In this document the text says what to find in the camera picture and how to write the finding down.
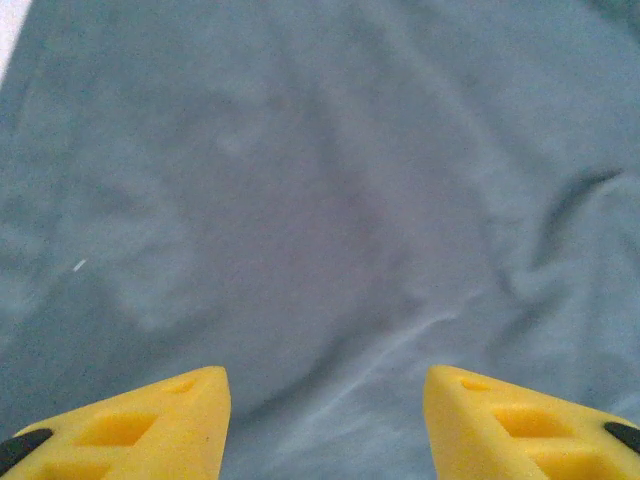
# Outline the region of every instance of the rectangular hole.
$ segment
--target rectangular hole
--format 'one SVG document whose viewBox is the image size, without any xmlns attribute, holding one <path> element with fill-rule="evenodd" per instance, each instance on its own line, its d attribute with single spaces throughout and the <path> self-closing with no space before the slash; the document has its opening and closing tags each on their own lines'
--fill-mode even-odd
<svg viewBox="0 0 640 480">
<path fill-rule="evenodd" d="M 631 480 L 607 459 L 589 452 L 546 452 L 532 456 L 549 480 Z"/>
<path fill-rule="evenodd" d="M 162 389 L 165 393 L 186 393 L 195 385 L 196 379 L 191 378 L 189 380 L 182 380 L 180 382 L 174 382 Z"/>
<path fill-rule="evenodd" d="M 32 480 L 100 480 L 108 470 L 108 465 L 61 462 L 46 465 Z"/>
<path fill-rule="evenodd" d="M 134 445 L 156 420 L 147 413 L 118 413 L 94 419 L 76 441 L 77 446 Z"/>
<path fill-rule="evenodd" d="M 512 437 L 570 437 L 572 432 L 555 416 L 533 407 L 495 408 L 493 414 Z"/>
<path fill-rule="evenodd" d="M 467 390 L 472 390 L 474 392 L 487 392 L 491 390 L 491 388 L 487 387 L 484 383 L 470 380 L 468 378 L 463 378 L 462 380 L 460 380 L 460 383 Z"/>
</svg>

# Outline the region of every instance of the gray cloth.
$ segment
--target gray cloth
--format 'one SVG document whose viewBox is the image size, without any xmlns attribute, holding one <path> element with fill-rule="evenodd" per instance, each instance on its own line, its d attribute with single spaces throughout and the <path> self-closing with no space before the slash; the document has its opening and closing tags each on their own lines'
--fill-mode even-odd
<svg viewBox="0 0 640 480">
<path fill-rule="evenodd" d="M 634 42 L 577 1 L 35 0 L 0 433 L 209 364 L 223 479 L 435 478 L 434 363 L 640 422 Z"/>
</svg>

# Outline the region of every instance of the yellow foam block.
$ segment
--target yellow foam block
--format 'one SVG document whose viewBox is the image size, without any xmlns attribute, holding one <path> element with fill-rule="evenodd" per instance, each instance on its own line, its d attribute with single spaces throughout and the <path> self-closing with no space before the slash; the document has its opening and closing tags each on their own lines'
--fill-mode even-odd
<svg viewBox="0 0 640 480">
<path fill-rule="evenodd" d="M 604 428 L 635 425 L 494 378 L 431 367 L 424 416 L 440 480 L 640 479 L 640 455 Z"/>
<path fill-rule="evenodd" d="M 2 480 L 217 479 L 230 413 L 224 368 L 194 370 L 23 429 L 53 435 Z"/>
</svg>

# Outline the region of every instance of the white surface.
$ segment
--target white surface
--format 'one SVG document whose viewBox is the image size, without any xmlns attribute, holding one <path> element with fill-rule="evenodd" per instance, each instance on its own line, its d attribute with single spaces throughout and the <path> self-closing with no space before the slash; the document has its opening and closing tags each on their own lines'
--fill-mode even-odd
<svg viewBox="0 0 640 480">
<path fill-rule="evenodd" d="M 18 41 L 31 0 L 0 0 L 0 85 Z"/>
<path fill-rule="evenodd" d="M 224 479 L 435 478 L 433 363 L 640 421 L 622 27 L 577 1 L 64 1 L 0 131 L 5 434 L 205 364 Z"/>
</svg>

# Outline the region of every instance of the black rubber tip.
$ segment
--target black rubber tip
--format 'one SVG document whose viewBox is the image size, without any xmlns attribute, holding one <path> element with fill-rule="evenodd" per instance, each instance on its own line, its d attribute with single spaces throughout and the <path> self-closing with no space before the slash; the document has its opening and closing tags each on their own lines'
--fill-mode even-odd
<svg viewBox="0 0 640 480">
<path fill-rule="evenodd" d="M 41 428 L 0 443 L 0 477 L 16 466 L 53 435 L 53 430 Z"/>
<path fill-rule="evenodd" d="M 640 430 L 618 422 L 607 422 L 604 428 L 611 435 L 640 455 Z"/>
</svg>

